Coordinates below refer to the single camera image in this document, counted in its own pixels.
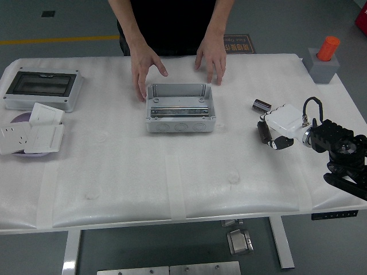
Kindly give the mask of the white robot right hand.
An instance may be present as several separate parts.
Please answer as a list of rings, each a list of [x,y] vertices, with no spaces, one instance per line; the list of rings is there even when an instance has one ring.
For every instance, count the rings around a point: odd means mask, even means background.
[[[260,141],[274,150],[291,147],[294,140],[311,147],[311,126],[303,126],[303,114],[291,104],[267,112],[257,123]]]

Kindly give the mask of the person's left hand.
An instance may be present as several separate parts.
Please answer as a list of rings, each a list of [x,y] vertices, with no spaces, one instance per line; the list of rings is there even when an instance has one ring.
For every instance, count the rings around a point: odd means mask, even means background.
[[[227,65],[227,54],[222,37],[219,39],[205,37],[202,40],[197,50],[195,70],[199,70],[203,61],[206,65],[207,83],[212,82],[215,73],[216,83],[221,85]]]

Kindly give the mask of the person's right hand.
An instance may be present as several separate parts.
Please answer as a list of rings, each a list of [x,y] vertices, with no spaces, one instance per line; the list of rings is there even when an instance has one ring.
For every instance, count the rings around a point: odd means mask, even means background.
[[[146,99],[146,78],[151,66],[155,66],[163,77],[169,74],[159,56],[148,45],[131,50],[132,83],[139,101]]]

